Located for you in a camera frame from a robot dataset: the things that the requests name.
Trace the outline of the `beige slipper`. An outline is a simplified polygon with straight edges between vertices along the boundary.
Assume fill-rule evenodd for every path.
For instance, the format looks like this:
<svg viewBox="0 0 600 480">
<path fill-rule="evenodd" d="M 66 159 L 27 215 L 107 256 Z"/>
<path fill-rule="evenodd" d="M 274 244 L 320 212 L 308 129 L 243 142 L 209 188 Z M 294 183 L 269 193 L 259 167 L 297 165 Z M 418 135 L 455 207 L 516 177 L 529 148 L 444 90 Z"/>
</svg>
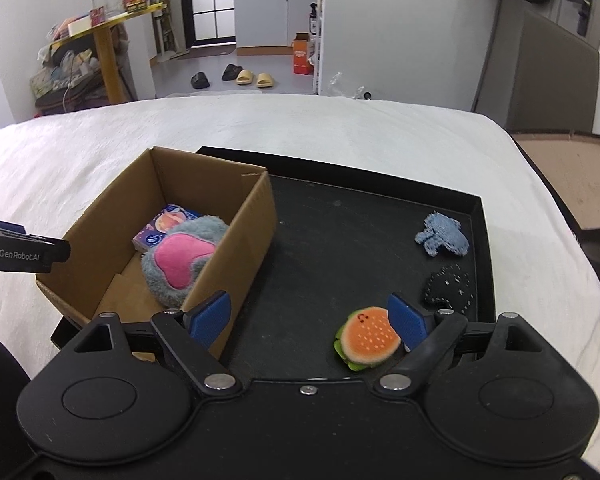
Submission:
<svg viewBox="0 0 600 480">
<path fill-rule="evenodd" d="M 257 88 L 258 89 L 273 88 L 274 84 L 275 84 L 274 78 L 268 73 L 260 73 L 257 76 Z"/>
<path fill-rule="evenodd" d="M 253 82 L 253 72 L 251 70 L 241 70 L 235 82 L 238 86 L 249 86 Z"/>
</svg>

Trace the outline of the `black dotted plush toy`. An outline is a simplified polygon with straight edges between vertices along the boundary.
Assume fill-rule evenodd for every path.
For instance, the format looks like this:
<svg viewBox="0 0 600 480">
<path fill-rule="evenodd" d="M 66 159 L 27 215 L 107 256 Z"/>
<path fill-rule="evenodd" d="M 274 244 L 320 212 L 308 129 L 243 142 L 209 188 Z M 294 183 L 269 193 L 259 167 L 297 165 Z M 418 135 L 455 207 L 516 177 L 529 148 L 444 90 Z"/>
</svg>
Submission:
<svg viewBox="0 0 600 480">
<path fill-rule="evenodd" d="M 468 314 L 476 306 L 475 287 L 466 271 L 458 264 L 449 264 L 426 279 L 422 303 L 430 309 Z"/>
</svg>

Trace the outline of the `black framed glass door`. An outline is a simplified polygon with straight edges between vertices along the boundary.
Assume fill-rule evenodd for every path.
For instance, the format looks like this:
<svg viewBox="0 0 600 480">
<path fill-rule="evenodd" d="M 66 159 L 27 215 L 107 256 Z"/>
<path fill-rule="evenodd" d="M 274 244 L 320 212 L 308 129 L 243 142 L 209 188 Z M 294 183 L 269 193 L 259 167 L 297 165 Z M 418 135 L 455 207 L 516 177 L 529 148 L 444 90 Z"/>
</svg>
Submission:
<svg viewBox="0 0 600 480">
<path fill-rule="evenodd" d="M 235 41 L 234 0 L 181 0 L 186 47 Z"/>
</svg>

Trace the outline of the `blue denim plush toy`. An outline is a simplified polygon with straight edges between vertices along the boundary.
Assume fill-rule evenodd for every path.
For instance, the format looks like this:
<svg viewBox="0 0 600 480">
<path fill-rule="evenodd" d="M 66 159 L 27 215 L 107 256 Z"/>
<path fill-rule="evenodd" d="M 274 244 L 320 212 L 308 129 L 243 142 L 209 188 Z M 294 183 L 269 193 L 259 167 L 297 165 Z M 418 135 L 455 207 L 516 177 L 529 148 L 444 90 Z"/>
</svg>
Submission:
<svg viewBox="0 0 600 480">
<path fill-rule="evenodd" d="M 464 257 L 469 250 L 469 240 L 460 222 L 437 211 L 428 214 L 424 228 L 415 235 L 414 241 L 424 248 L 429 257 L 437 257 L 441 249 Z"/>
</svg>

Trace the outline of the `clutter pile under table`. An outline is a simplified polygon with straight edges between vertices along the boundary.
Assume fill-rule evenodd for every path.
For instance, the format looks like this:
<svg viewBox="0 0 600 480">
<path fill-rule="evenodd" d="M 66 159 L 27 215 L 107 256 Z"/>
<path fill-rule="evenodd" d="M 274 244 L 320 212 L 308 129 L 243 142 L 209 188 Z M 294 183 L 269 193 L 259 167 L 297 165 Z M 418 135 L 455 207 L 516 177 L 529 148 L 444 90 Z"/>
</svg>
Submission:
<svg viewBox="0 0 600 480">
<path fill-rule="evenodd" d="M 29 86 L 38 117 L 110 104 L 94 47 L 50 50 L 46 64 L 29 79 Z"/>
</svg>

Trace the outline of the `black tray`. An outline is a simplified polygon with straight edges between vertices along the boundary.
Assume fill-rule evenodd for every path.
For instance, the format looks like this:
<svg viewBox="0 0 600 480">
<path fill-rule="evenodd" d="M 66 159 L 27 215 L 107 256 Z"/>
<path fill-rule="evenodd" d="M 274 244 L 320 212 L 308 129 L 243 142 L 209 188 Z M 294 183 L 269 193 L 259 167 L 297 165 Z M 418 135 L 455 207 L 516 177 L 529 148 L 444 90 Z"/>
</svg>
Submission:
<svg viewBox="0 0 600 480">
<path fill-rule="evenodd" d="M 486 220 L 476 196 L 376 172 L 300 158 L 205 146 L 194 154 L 266 169 L 277 224 L 272 242 L 217 358 L 245 378 L 340 378 L 332 343 L 353 311 L 384 306 L 394 292 L 422 298 L 431 273 L 466 271 L 476 306 L 495 316 Z M 437 211 L 462 225 L 468 254 L 429 257 L 414 241 Z"/>
</svg>

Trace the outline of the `white kitchen cabinet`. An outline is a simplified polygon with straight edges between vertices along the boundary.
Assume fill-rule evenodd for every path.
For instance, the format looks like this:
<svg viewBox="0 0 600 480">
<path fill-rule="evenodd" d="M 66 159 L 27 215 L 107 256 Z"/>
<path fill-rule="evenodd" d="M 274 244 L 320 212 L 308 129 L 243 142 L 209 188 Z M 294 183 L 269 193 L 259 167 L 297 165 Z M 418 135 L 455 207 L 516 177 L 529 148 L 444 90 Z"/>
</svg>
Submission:
<svg viewBox="0 0 600 480">
<path fill-rule="evenodd" d="M 290 47 L 298 32 L 310 31 L 317 0 L 234 0 L 238 49 Z"/>
</svg>

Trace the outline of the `black slipper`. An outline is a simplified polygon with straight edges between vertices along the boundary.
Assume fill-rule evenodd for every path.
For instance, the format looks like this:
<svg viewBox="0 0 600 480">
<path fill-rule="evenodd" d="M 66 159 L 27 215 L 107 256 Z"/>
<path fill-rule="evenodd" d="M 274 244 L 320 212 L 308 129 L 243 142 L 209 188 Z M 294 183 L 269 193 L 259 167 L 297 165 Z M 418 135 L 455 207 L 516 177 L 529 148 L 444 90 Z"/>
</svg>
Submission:
<svg viewBox="0 0 600 480">
<path fill-rule="evenodd" d="M 242 71 L 242 66 L 235 64 L 227 64 L 222 73 L 222 81 L 234 81 Z"/>
<path fill-rule="evenodd" d="M 190 85 L 195 90 L 204 90 L 210 87 L 210 81 L 204 72 L 198 72 L 190 78 Z"/>
</svg>

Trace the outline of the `orange cardboard box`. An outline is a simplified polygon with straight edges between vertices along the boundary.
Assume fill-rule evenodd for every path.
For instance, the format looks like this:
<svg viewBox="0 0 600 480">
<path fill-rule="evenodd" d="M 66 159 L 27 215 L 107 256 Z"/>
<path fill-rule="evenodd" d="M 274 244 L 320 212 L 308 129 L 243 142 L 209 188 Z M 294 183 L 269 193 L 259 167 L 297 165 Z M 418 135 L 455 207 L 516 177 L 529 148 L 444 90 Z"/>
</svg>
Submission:
<svg viewBox="0 0 600 480">
<path fill-rule="evenodd" d="M 292 72 L 295 75 L 311 75 L 313 64 L 313 41 L 309 32 L 297 32 L 292 40 Z"/>
</svg>

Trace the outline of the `plush hamburger toy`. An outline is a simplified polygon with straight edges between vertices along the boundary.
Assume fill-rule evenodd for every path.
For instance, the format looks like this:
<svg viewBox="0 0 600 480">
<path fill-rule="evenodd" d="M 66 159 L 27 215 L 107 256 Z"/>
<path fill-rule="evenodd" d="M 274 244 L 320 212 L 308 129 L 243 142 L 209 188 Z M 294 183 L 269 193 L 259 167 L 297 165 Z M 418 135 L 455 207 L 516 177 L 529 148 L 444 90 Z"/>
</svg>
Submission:
<svg viewBox="0 0 600 480">
<path fill-rule="evenodd" d="M 388 310 L 367 307 L 352 312 L 335 335 L 334 349 L 352 372 L 385 363 L 402 344 Z"/>
</svg>

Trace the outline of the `grey upright panel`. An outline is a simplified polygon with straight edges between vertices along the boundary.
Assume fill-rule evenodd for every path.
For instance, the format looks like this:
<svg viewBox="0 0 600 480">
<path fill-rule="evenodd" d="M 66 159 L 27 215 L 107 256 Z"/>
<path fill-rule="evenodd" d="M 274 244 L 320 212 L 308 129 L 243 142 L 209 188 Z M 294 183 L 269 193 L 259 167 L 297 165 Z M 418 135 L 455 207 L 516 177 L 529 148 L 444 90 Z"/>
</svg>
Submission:
<svg viewBox="0 0 600 480">
<path fill-rule="evenodd" d="M 600 54 L 540 14 L 524 14 L 506 128 L 593 130 Z"/>
</svg>

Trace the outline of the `grey pink plush paw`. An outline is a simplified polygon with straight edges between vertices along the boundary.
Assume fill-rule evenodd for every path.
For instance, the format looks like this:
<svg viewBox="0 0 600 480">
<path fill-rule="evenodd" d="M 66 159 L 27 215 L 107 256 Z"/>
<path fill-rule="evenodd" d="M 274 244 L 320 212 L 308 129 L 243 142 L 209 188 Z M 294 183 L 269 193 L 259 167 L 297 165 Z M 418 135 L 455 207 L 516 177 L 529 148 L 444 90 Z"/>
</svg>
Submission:
<svg viewBox="0 0 600 480">
<path fill-rule="evenodd" d="M 142 255 L 143 276 L 159 304 L 173 309 L 184 304 L 227 231 L 228 225 L 219 217 L 187 220 Z"/>
</svg>

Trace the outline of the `brown cardboard box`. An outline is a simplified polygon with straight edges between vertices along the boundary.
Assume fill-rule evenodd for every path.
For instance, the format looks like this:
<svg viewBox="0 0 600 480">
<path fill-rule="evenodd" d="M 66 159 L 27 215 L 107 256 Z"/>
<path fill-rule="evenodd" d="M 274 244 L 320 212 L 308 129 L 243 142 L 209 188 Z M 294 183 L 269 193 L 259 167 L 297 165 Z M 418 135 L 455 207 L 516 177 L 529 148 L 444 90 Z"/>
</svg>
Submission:
<svg viewBox="0 0 600 480">
<path fill-rule="evenodd" d="M 276 224 L 265 168 L 151 148 L 87 208 L 65 236 L 68 261 L 36 284 L 79 326 L 104 312 L 146 322 L 226 292 L 210 344 L 220 356 Z"/>
</svg>

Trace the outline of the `brown floor board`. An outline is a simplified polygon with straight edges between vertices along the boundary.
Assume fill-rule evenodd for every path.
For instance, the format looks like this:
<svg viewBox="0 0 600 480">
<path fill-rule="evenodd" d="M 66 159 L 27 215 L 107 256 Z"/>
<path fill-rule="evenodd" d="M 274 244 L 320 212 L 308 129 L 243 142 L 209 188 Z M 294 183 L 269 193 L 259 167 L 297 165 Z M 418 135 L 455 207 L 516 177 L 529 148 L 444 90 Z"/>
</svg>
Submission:
<svg viewBox="0 0 600 480">
<path fill-rule="evenodd" d="M 600 135 L 572 130 L 512 138 L 562 200 L 578 228 L 600 230 Z"/>
</svg>

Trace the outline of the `blue Vinda tissue pack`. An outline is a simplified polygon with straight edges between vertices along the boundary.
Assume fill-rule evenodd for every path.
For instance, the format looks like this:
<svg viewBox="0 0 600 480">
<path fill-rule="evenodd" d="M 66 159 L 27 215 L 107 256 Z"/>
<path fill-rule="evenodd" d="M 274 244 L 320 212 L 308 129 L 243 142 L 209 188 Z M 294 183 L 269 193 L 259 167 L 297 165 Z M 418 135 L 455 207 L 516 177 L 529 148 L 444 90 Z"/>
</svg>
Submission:
<svg viewBox="0 0 600 480">
<path fill-rule="evenodd" d="M 151 247 L 158 245 L 170 229 L 187 220 L 194 220 L 199 217 L 200 214 L 197 211 L 175 204 L 166 204 L 154 218 L 136 233 L 132 239 L 132 244 L 137 252 L 147 252 Z"/>
</svg>

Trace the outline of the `yellow side table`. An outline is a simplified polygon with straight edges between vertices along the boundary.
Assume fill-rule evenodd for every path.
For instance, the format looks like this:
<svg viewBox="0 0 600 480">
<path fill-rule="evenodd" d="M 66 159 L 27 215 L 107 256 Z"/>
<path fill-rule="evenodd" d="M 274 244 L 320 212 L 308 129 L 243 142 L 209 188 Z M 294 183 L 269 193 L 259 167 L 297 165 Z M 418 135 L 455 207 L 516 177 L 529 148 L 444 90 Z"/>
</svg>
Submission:
<svg viewBox="0 0 600 480">
<path fill-rule="evenodd" d="M 112 42 L 110 29 L 125 21 L 132 20 L 132 18 L 138 18 L 145 14 L 153 14 L 162 11 L 165 8 L 166 4 L 160 2 L 151 4 L 150 6 L 146 6 L 145 9 L 135 12 L 120 13 L 113 18 L 110 18 L 110 20 L 92 26 L 89 29 L 82 30 L 82 32 L 79 32 L 74 36 L 67 36 L 54 40 L 50 43 L 50 47 L 59 48 L 64 44 L 68 44 L 70 41 L 91 35 L 94 38 L 97 57 L 100 63 L 100 72 L 102 73 L 102 81 L 106 87 L 108 101 L 111 105 L 122 104 L 125 102 L 125 96 L 119 76 L 116 56 L 114 55 L 114 43 Z"/>
</svg>

